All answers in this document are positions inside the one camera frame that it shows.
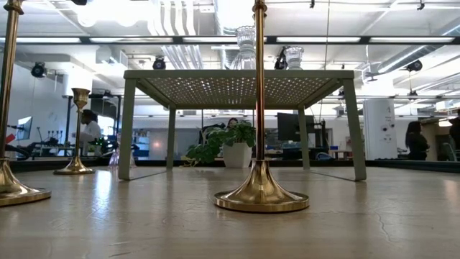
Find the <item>white column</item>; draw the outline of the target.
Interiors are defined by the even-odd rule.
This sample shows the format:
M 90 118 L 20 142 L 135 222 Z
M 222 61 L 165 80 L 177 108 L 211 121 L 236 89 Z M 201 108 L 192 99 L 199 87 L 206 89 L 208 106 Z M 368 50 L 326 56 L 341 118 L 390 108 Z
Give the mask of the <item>white column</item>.
M 363 103 L 367 160 L 397 158 L 395 108 L 392 99 L 367 99 Z

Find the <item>pale green perforated metal shelf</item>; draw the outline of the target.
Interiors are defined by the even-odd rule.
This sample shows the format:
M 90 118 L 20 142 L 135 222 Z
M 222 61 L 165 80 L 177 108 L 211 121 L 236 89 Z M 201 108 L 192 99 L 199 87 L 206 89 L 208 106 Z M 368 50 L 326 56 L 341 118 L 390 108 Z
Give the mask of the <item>pale green perforated metal shelf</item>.
M 303 168 L 310 168 L 305 109 L 338 88 L 344 89 L 353 153 L 354 181 L 367 178 L 362 134 L 357 111 L 354 72 L 348 70 L 127 70 L 124 73 L 119 177 L 130 178 L 130 147 L 135 91 L 168 108 L 167 169 L 173 168 L 175 118 L 179 109 L 243 109 L 256 112 L 256 157 L 265 157 L 266 110 L 298 112 Z

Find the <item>clear ribbed glass candle holder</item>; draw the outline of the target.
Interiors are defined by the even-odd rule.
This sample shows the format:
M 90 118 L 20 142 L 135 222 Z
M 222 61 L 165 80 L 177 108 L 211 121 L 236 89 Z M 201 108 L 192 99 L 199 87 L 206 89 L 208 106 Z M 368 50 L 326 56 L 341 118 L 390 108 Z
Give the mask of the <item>clear ribbed glass candle holder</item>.
M 256 36 L 254 26 L 242 26 L 236 29 L 239 52 L 231 64 L 232 70 L 256 69 Z
M 285 48 L 284 54 L 287 63 L 287 70 L 301 71 L 304 48 L 300 46 L 290 46 Z

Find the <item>black overhead frame crossbar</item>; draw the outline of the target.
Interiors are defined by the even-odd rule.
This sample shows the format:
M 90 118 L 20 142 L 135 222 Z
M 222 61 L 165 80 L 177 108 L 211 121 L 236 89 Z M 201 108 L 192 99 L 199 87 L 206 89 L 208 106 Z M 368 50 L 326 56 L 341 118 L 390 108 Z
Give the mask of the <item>black overhead frame crossbar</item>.
M 235 45 L 235 36 L 18 37 L 20 45 Z M 460 36 L 266 36 L 268 45 L 460 45 Z

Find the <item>green plant in white pot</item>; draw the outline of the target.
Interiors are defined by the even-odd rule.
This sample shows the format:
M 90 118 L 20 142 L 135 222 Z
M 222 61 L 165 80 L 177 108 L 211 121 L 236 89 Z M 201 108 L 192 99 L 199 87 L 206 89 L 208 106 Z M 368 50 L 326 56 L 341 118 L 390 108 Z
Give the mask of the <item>green plant in white pot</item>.
M 224 127 L 208 127 L 202 132 L 202 140 L 191 145 L 185 155 L 190 166 L 211 164 L 222 157 L 227 168 L 247 168 L 252 159 L 256 130 L 246 120 Z

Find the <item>black computer monitor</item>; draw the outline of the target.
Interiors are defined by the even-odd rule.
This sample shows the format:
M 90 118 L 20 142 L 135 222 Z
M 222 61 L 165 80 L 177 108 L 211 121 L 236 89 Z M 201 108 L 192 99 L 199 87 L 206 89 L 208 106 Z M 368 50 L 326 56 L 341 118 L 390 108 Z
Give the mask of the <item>black computer monitor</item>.
M 297 114 L 277 113 L 278 140 L 300 142 Z

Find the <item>black table border rail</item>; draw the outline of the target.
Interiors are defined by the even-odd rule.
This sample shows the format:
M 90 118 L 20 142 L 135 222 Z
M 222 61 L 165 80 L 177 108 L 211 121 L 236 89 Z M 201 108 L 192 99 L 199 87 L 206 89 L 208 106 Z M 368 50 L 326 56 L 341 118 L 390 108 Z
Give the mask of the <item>black table border rail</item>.
M 46 171 L 53 169 L 61 169 L 69 164 L 70 160 L 9 160 L 9 166 L 13 172 L 32 172 L 32 171 Z M 303 167 L 301 160 L 268 160 L 271 167 Z M 156 167 L 166 168 L 166 161 L 164 160 L 138 160 L 135 162 L 137 167 Z M 98 159 L 85 159 L 83 164 L 86 167 L 108 167 L 109 160 L 98 158 Z M 184 160 L 175 160 L 173 162 L 174 167 L 184 165 Z M 209 164 L 199 163 L 197 167 L 224 167 L 222 160 L 216 160 Z M 311 160 L 311 168 L 320 167 L 353 167 L 352 160 Z M 416 160 L 367 160 L 366 167 L 378 167 L 378 168 L 398 168 L 408 169 L 416 171 L 433 171 L 442 173 L 456 173 L 460 174 L 460 162 L 449 162 L 449 161 L 416 161 Z

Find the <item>pink ribbed glass candle holder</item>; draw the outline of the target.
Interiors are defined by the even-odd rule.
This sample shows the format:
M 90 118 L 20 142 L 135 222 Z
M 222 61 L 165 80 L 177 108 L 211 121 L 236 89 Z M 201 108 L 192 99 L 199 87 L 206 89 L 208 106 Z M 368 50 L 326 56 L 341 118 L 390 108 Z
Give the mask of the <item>pink ribbed glass candle holder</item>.
M 120 153 L 120 150 L 119 150 L 119 146 L 121 144 L 121 134 L 118 133 L 116 135 L 116 146 L 115 146 L 115 149 L 111 155 L 111 158 L 109 160 L 109 166 L 110 167 L 117 167 L 117 165 L 119 164 L 119 153 Z M 134 150 L 131 150 L 131 154 L 130 154 L 130 167 L 131 168 L 135 168 L 136 167 L 136 163 L 135 163 L 135 159 L 134 159 Z

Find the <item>short brass candlestick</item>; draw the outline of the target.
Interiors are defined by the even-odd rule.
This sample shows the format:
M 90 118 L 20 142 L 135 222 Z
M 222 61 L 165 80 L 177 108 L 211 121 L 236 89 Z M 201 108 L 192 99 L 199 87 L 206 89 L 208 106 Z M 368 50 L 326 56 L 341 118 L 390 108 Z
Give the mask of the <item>short brass candlestick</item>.
M 83 107 L 88 103 L 88 96 L 91 92 L 84 88 L 72 88 L 73 102 L 77 107 L 77 125 L 75 133 L 75 149 L 73 157 L 64 168 L 53 172 L 54 175 L 83 175 L 91 174 L 93 170 L 84 166 L 80 156 L 80 139 L 81 139 L 81 119 L 83 114 Z

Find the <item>silver computer monitor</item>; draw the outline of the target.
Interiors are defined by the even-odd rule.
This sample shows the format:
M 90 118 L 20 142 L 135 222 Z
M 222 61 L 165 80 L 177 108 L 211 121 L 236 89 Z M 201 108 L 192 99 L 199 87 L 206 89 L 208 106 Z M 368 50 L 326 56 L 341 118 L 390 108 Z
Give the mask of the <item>silver computer monitor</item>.
M 31 135 L 32 117 L 24 117 L 17 121 L 17 134 L 18 140 L 28 140 Z

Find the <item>tall brass candlestick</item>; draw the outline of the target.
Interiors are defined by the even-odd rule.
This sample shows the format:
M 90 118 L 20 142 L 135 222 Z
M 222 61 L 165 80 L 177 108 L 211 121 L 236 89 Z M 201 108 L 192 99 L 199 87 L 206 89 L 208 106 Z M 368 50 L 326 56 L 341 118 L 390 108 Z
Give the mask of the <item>tall brass candlestick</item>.
M 285 190 L 272 176 L 265 160 L 265 0 L 254 0 L 252 8 L 256 32 L 256 160 L 246 180 L 235 190 L 214 195 L 214 204 L 224 209 L 251 213 L 286 213 L 308 208 L 305 194 Z
M 4 55 L 0 83 L 0 207 L 27 204 L 49 199 L 51 191 L 31 188 L 21 183 L 12 173 L 6 157 L 6 132 L 9 115 L 9 101 L 12 89 L 14 61 L 17 46 L 19 17 L 23 15 L 24 0 L 6 0 L 7 11 Z

